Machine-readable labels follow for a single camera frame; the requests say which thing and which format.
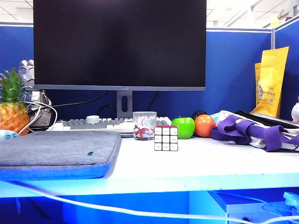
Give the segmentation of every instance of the white desk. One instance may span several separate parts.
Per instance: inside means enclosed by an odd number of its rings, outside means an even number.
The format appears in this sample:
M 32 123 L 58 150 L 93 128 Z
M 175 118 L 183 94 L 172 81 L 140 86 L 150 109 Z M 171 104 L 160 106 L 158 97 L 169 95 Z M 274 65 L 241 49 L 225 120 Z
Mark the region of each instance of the white desk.
M 179 140 L 177 152 L 122 139 L 113 172 L 89 180 L 28 181 L 55 195 L 260 189 L 299 186 L 299 154 L 267 153 L 213 139 Z M 0 197 L 38 196 L 0 181 Z

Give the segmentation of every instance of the rubik's cube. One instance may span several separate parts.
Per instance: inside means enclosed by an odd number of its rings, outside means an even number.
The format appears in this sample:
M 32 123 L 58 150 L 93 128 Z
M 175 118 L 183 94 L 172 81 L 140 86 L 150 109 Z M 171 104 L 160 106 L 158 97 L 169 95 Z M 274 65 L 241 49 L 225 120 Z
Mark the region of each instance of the rubik's cube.
M 178 150 L 178 126 L 157 125 L 155 127 L 155 151 Z

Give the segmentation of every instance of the white keyboard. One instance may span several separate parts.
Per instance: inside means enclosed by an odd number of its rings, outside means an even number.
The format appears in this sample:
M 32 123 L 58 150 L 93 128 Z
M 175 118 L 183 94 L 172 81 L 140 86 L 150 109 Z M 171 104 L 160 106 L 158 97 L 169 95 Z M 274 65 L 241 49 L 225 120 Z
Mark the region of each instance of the white keyboard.
M 157 125 L 171 125 L 171 120 L 168 117 L 157 117 Z M 132 118 L 102 118 L 96 124 L 88 124 L 86 119 L 71 119 L 58 121 L 47 131 L 114 131 L 126 138 L 133 137 L 134 128 Z

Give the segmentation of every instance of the pineapple leaves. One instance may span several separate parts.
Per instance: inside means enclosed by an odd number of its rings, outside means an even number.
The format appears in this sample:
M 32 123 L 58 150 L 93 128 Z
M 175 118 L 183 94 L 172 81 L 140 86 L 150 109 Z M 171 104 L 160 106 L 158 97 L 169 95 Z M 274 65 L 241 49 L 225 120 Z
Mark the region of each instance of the pineapple leaves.
M 22 80 L 19 77 L 18 73 L 15 71 L 15 68 L 12 68 L 11 72 L 5 71 L 7 75 L 1 73 L 2 79 L 0 79 L 0 86 L 2 87 L 2 101 L 4 102 L 18 102 L 22 95 L 26 93 L 21 92 L 25 86 L 22 86 Z

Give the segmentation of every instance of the monitor screen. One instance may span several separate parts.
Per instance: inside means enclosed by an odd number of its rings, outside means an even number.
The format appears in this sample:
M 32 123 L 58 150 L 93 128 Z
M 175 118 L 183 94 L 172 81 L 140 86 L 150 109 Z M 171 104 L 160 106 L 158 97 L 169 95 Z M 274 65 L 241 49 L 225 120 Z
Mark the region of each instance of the monitor screen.
M 205 0 L 34 0 L 40 89 L 203 91 Z

